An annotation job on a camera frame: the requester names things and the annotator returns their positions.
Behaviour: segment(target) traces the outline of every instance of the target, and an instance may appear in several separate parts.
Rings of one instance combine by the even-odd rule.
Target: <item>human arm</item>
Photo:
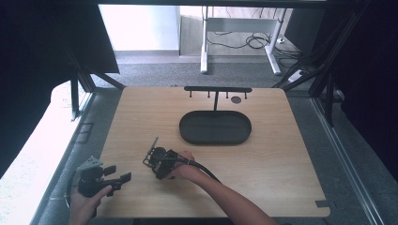
[[[86,198],[73,190],[70,196],[70,219],[69,225],[85,225],[93,216],[94,211],[100,206],[100,200],[112,190],[112,186],[104,187],[92,198]]]
[[[191,152],[180,153],[184,158],[194,160]],[[177,164],[170,176],[187,179],[202,188],[236,225],[275,225],[277,224],[257,205],[231,188],[212,179],[196,167]]]

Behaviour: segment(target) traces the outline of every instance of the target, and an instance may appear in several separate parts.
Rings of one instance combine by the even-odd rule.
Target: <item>human hand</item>
[[[112,190],[112,186],[104,187],[92,198],[83,196],[77,188],[70,195],[70,220],[69,225],[84,225],[93,216],[94,211],[100,206],[100,200]]]
[[[195,161],[195,158],[193,157],[192,153],[189,151],[183,151],[178,154],[186,159]],[[175,168],[170,172],[170,174],[167,175],[167,178],[176,177],[180,179],[191,180],[198,173],[201,173],[201,171],[198,168],[187,165],[182,162],[178,162]]]

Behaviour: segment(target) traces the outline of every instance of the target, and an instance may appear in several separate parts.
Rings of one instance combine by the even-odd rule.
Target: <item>gray floor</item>
[[[271,87],[280,77],[272,74],[261,56],[212,58],[207,75],[200,74],[195,57],[179,57],[174,52],[119,53],[121,74],[110,74],[128,86],[250,86]],[[63,162],[49,186],[32,224],[68,224],[69,210],[63,195],[71,172],[90,156],[99,158],[112,123],[121,91],[94,77],[97,93],[84,111],[80,128],[71,140]],[[333,150],[316,107],[306,90],[311,81],[287,93],[321,186],[328,199],[331,214],[326,218],[276,218],[281,224],[372,224],[367,218],[360,198],[346,175],[342,163]],[[398,185],[379,161],[365,140],[352,128],[334,105],[334,129],[352,159],[363,184],[367,187],[385,224],[398,224]],[[132,218],[94,218],[90,224],[132,224]],[[165,224],[165,220],[151,220],[146,224]]]

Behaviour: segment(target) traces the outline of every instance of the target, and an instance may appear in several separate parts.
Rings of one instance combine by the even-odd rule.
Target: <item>wooden tabletop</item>
[[[182,87],[127,87],[123,91],[101,160],[117,166],[109,177],[132,172],[130,182],[98,208],[100,218],[217,218],[225,213],[199,187],[186,180],[158,180],[143,164],[155,138],[156,146],[189,150],[197,162],[222,183],[239,192],[272,217],[326,217],[325,202],[314,166],[281,89],[253,89],[244,94],[220,93],[218,110],[246,114],[252,122],[249,139],[238,145],[193,145],[179,134],[188,112],[212,110],[214,93]],[[239,104],[231,97],[241,97]]]

